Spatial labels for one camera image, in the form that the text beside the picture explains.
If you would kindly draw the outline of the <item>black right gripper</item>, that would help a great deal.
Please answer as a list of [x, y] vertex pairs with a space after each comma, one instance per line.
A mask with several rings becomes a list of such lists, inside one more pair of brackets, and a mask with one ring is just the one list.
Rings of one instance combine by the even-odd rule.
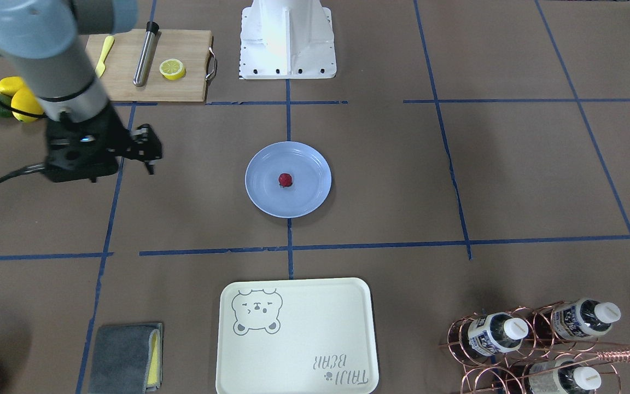
[[162, 142], [151, 125], [127, 129], [110, 103], [79, 123], [61, 112], [59, 120], [47, 119], [45, 124], [43, 174], [51, 182], [96, 182], [118, 172], [118, 157], [142, 162], [152, 175], [156, 160], [163, 157]]

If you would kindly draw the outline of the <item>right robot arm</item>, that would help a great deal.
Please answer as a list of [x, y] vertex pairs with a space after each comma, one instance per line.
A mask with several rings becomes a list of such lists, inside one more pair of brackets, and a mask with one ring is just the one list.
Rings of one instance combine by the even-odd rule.
[[142, 162], [148, 174], [162, 144], [147, 123], [127, 129], [112, 105], [82, 35], [125, 33], [135, 27], [135, 1], [0, 1], [0, 57], [32, 90], [46, 120], [46, 157], [13, 170], [0, 183], [42, 173], [69, 182], [118, 172], [118, 158]]

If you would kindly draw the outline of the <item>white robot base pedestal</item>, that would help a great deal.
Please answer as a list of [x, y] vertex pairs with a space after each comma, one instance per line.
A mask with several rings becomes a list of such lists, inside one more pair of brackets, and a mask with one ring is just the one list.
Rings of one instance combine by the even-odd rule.
[[242, 9], [238, 77], [335, 78], [332, 21], [320, 1], [253, 1]]

